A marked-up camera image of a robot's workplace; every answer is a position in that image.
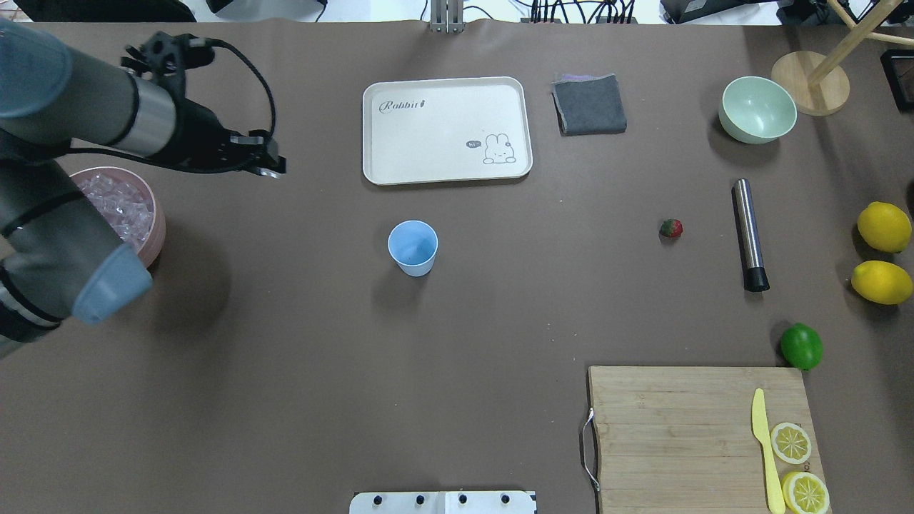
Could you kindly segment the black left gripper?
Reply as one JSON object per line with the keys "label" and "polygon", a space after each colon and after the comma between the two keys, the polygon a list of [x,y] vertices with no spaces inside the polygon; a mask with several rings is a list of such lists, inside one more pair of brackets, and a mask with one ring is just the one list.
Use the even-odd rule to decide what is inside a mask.
{"label": "black left gripper", "polygon": [[[270,127],[239,133],[222,126],[216,114],[186,97],[187,71],[214,62],[217,49],[231,52],[264,88]],[[160,167],[186,173],[245,171],[265,178],[286,173],[286,158],[274,139],[276,104],[261,72],[235,46],[221,39],[162,31],[146,43],[127,46],[121,59],[133,75],[133,120],[120,149]]]}

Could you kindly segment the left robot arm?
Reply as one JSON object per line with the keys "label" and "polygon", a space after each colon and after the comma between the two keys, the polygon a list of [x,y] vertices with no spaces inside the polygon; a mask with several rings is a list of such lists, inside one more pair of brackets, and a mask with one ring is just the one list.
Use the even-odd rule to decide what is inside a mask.
{"label": "left robot arm", "polygon": [[97,153],[185,173],[278,178],[275,126],[239,133],[186,97],[186,72],[225,40],[158,31],[118,66],[26,23],[2,21],[2,355],[59,328],[94,325],[151,288],[151,274],[58,160]]}

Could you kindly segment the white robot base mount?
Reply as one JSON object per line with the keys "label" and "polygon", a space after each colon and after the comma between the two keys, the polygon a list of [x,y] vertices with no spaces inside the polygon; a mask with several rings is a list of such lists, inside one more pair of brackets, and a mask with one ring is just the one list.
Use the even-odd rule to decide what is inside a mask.
{"label": "white robot base mount", "polygon": [[538,513],[536,494],[523,490],[363,492],[349,513]]}

